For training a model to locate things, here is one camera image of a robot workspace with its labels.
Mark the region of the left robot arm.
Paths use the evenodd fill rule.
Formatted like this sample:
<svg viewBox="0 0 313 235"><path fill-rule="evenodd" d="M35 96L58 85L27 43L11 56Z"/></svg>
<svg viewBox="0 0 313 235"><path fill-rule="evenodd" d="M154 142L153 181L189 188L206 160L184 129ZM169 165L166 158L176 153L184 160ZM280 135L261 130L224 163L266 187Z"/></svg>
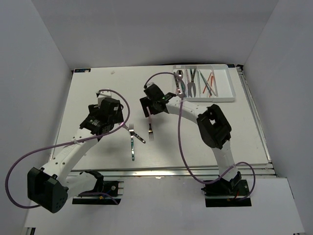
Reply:
<svg viewBox="0 0 313 235"><path fill-rule="evenodd" d="M81 158L100 142L103 134L123 122L119 100L105 97L99 105L89 105L89 115L80 124L65 147L48 163L27 174L27 196L51 213L58 212L67 199L86 194L104 196L104 177L95 170L84 170L78 176L69 173Z"/></svg>

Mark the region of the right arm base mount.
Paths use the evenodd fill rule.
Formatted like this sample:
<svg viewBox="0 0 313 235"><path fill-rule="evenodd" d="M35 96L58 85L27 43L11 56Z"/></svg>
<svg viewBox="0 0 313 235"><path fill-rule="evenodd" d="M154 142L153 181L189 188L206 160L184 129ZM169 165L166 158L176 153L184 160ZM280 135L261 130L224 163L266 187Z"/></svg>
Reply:
<svg viewBox="0 0 313 235"><path fill-rule="evenodd" d="M204 193L205 206L207 208L252 206L250 197L243 199L249 193L246 180L241 180L233 190L223 188L220 182L204 185L201 190Z"/></svg>

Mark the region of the dark speckled handled fork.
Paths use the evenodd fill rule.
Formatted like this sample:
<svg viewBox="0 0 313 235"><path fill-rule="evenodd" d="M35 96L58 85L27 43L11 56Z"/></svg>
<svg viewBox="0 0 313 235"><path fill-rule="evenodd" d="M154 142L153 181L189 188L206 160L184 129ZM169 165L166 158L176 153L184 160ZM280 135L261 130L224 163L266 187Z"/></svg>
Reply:
<svg viewBox="0 0 313 235"><path fill-rule="evenodd" d="M120 123L119 125L122 126L124 129L126 129L130 133L131 136L137 138L143 144L146 143L146 141L134 131L134 125L132 123L130 123L129 125Z"/></svg>

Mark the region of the teal handled knife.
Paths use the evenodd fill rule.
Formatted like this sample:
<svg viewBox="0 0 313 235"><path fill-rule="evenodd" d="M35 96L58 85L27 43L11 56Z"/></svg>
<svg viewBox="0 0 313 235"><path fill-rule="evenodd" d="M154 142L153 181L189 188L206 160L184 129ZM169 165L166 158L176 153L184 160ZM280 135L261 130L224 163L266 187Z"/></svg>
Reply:
<svg viewBox="0 0 313 235"><path fill-rule="evenodd" d="M194 82L196 69L190 70L191 73L191 89L192 89L192 97L196 97L196 85Z"/></svg>

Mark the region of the teal handled fork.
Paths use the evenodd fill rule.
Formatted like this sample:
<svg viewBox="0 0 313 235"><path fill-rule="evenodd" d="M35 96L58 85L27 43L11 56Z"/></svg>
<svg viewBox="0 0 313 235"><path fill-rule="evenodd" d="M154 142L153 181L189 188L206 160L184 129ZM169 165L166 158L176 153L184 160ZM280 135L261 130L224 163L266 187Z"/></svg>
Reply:
<svg viewBox="0 0 313 235"><path fill-rule="evenodd" d="M134 125L129 124L129 132L131 136L131 155L132 155L132 161L135 161L135 152L134 152Z"/></svg>

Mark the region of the orange chopstick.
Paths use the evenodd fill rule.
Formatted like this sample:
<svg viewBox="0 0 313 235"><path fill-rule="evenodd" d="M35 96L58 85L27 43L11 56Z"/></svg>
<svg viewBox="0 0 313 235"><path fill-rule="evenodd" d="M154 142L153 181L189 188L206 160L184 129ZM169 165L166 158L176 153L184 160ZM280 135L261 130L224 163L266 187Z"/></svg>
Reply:
<svg viewBox="0 0 313 235"><path fill-rule="evenodd" d="M213 73L211 72L209 77L209 85L212 86L212 88L213 88L213 78L214 78Z"/></svg>
<svg viewBox="0 0 313 235"><path fill-rule="evenodd" d="M212 89L211 86L209 85L208 81L205 79L204 75L200 72L201 77L203 79L203 82L205 83L205 87L208 89L208 92L210 95L212 95Z"/></svg>

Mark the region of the teal handled spoon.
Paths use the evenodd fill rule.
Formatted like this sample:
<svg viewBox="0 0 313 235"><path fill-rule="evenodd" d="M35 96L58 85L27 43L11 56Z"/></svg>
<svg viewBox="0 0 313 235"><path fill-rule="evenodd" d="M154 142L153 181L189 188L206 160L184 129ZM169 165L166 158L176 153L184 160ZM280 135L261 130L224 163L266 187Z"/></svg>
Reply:
<svg viewBox="0 0 313 235"><path fill-rule="evenodd" d="M183 81L183 71L177 70L177 76L179 77L179 83L181 86L181 92L183 94L183 97L186 97L186 87L185 87L185 83Z"/></svg>

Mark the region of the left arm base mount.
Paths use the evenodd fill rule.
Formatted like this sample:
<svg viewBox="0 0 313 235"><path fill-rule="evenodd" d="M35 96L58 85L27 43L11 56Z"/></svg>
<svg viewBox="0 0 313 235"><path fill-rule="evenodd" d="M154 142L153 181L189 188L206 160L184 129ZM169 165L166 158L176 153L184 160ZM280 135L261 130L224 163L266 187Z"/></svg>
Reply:
<svg viewBox="0 0 313 235"><path fill-rule="evenodd" d="M124 181L104 180L104 176L95 170L86 170L84 173L96 179L93 189L83 191L73 197L74 205L119 205L124 190Z"/></svg>

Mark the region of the pink handled spoon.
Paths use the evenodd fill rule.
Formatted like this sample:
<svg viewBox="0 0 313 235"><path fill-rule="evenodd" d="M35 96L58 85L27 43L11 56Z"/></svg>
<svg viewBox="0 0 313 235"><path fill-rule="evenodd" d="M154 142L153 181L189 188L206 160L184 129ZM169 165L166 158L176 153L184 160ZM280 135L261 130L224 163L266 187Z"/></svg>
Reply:
<svg viewBox="0 0 313 235"><path fill-rule="evenodd" d="M181 89L180 89L179 86L176 87L176 95L177 95L180 99L183 99L183 98L184 98L184 93L181 91Z"/></svg>

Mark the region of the pink handled fork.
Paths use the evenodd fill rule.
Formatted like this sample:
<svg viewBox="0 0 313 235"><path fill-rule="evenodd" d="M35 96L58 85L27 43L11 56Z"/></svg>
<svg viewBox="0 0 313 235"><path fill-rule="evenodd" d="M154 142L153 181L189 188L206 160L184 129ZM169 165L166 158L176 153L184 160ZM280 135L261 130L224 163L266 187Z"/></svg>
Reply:
<svg viewBox="0 0 313 235"><path fill-rule="evenodd" d="M152 128L152 118L151 118L151 113L150 110L147 109L148 111L148 121L149 121L149 130L148 130L148 135L149 135L149 140L153 141L154 140L154 132Z"/></svg>

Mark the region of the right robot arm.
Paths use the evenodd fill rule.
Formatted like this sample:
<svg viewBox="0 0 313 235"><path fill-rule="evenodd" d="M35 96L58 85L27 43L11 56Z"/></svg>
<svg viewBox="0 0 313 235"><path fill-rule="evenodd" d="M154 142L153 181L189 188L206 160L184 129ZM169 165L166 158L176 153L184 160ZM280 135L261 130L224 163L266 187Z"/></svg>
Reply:
<svg viewBox="0 0 313 235"><path fill-rule="evenodd" d="M140 103L145 117L167 113L177 115L179 122L184 118L198 126L201 139L212 149L219 169L218 179L198 181L213 185L226 195L233 195L239 188L241 173L231 152L231 126L220 107L216 104L204 107L185 101L174 93L164 94L156 84L145 85L144 93L146 96L140 99Z"/></svg>

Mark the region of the dark handled spoon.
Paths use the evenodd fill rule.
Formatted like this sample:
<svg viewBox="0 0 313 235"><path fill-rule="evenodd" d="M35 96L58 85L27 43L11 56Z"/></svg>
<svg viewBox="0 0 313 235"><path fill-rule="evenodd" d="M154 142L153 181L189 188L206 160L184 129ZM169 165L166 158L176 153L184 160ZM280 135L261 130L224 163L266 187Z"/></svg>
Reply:
<svg viewBox="0 0 313 235"><path fill-rule="evenodd" d="M179 90L179 81L178 81L176 72L173 72L173 74L174 74L174 80L175 80L175 84L176 84L176 89Z"/></svg>

